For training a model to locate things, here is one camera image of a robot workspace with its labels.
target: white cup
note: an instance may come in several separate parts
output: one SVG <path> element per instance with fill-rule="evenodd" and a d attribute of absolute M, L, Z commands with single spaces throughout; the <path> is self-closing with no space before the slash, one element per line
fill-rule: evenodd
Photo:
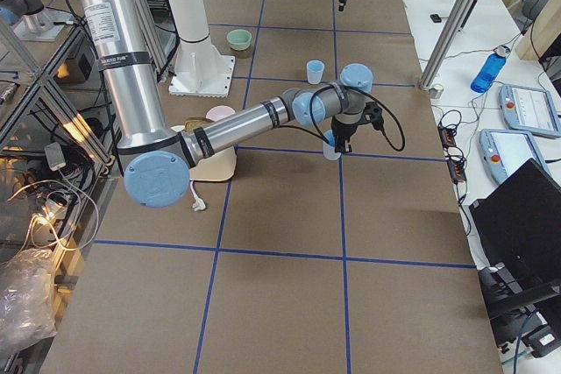
<path fill-rule="evenodd" d="M 209 110 L 206 117 L 213 122 L 217 122 L 218 120 L 222 120 L 232 114 L 235 114 L 236 110 L 232 107 L 228 107 L 227 105 L 217 105 Z"/>
<path fill-rule="evenodd" d="M 322 80 L 323 70 L 325 65 L 320 60 L 310 60 L 306 64 L 306 75 L 308 76 L 308 83 L 317 85 Z"/>

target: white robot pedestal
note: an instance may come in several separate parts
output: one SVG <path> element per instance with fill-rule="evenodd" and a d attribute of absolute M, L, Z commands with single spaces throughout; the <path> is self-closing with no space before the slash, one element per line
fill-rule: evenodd
<path fill-rule="evenodd" d="M 177 53 L 172 95 L 227 96 L 234 71 L 233 56 L 212 45 L 202 0 L 169 0 L 181 45 Z"/>

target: yellow object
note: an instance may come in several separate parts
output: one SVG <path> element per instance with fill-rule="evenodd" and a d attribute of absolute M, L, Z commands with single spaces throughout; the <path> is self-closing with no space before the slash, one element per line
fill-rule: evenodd
<path fill-rule="evenodd" d="M 59 67 L 59 70 L 56 71 L 56 77 L 59 79 L 64 79 L 68 78 L 68 76 L 70 76 L 68 65 L 66 63 L 62 63 Z"/>

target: metal frame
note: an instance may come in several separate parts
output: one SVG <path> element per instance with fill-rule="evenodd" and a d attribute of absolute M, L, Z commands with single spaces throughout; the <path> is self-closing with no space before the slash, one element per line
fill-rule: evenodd
<path fill-rule="evenodd" d="M 450 12 L 450 16 L 446 20 L 444 29 L 440 34 L 440 38 L 430 55 L 427 66 L 424 68 L 423 75 L 418 82 L 420 89 L 428 91 L 432 86 L 432 82 L 437 75 L 438 69 L 442 65 L 444 57 L 448 53 L 452 41 L 456 37 L 462 22 L 464 22 L 473 1 L 474 0 L 456 0 L 456 3 Z"/>

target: plastic cup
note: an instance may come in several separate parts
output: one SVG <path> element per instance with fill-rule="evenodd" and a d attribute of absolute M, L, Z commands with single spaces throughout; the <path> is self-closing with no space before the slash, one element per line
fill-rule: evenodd
<path fill-rule="evenodd" d="M 323 155 L 329 161 L 337 161 L 341 158 L 341 152 L 335 152 L 335 137 L 333 131 L 326 131 L 323 134 L 330 142 L 326 144 L 323 142 Z"/>
<path fill-rule="evenodd" d="M 325 65 L 320 60 L 310 60 L 306 64 L 306 75 L 308 76 L 308 83 L 310 85 L 317 85 L 322 81 L 323 70 Z"/>
<path fill-rule="evenodd" d="M 232 50 L 246 50 L 252 43 L 252 34 L 247 30 L 232 30 L 226 35 L 226 40 Z"/>

